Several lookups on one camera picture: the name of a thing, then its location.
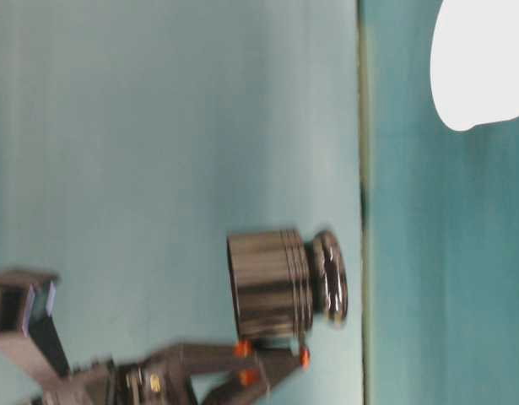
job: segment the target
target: white object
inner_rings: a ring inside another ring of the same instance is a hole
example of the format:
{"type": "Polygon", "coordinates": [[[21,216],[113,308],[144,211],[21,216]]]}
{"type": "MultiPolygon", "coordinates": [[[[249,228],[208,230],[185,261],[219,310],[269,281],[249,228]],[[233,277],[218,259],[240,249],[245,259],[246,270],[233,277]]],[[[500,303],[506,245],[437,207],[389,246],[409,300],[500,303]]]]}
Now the white object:
{"type": "Polygon", "coordinates": [[[430,57],[435,108],[451,129],[519,116],[519,0],[444,0],[430,57]]]}

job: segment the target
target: light blue table surface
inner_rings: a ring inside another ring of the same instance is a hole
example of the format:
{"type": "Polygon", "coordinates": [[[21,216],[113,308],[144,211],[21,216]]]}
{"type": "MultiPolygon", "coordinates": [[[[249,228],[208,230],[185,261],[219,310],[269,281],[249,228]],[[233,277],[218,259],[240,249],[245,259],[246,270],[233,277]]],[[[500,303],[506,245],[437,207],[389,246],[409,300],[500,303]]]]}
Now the light blue table surface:
{"type": "Polygon", "coordinates": [[[429,79],[440,5],[360,2],[367,398],[519,404],[519,119],[441,123],[429,79]]]}
{"type": "Polygon", "coordinates": [[[227,232],[331,225],[348,324],[270,403],[361,403],[355,61],[348,1],[0,0],[0,266],[60,273],[72,364],[234,342],[227,232]]]}

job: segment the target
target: teal wall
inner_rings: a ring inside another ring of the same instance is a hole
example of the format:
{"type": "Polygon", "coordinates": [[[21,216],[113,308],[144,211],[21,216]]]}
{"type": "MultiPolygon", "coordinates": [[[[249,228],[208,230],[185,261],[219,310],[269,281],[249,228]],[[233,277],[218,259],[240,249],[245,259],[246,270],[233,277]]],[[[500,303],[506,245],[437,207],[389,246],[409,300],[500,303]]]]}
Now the teal wall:
{"type": "Polygon", "coordinates": [[[360,1],[367,398],[519,404],[519,119],[441,123],[429,79],[440,5],[360,1]]]}
{"type": "MultiPolygon", "coordinates": [[[[348,325],[270,403],[360,403],[355,6],[0,0],[0,266],[57,270],[73,364],[235,340],[230,230],[332,225],[348,325]]],[[[35,385],[0,354],[0,403],[35,385]]]]}

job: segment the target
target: black cylinder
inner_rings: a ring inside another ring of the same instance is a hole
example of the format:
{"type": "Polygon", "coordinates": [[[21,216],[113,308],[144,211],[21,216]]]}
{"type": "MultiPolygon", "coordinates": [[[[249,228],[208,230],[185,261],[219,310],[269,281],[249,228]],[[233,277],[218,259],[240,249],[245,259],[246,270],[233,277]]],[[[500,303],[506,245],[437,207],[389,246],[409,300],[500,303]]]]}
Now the black cylinder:
{"type": "Polygon", "coordinates": [[[227,248],[240,339],[302,338],[314,312],[345,319],[345,267],[332,232],[309,244],[295,229],[231,235],[227,248]]]}

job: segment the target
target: orange bolt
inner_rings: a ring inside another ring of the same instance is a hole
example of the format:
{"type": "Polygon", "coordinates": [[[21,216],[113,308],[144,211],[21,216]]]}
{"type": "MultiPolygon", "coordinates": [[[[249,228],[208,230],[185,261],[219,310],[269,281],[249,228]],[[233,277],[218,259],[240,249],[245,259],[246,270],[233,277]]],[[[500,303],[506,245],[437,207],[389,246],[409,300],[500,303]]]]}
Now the orange bolt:
{"type": "Polygon", "coordinates": [[[300,348],[300,364],[303,369],[310,367],[310,350],[306,346],[300,348]]]}
{"type": "Polygon", "coordinates": [[[249,340],[240,340],[235,346],[236,357],[248,357],[253,350],[249,340]]]}
{"type": "Polygon", "coordinates": [[[239,380],[242,386],[250,386],[259,381],[259,372],[257,370],[243,370],[239,373],[239,380]]]}

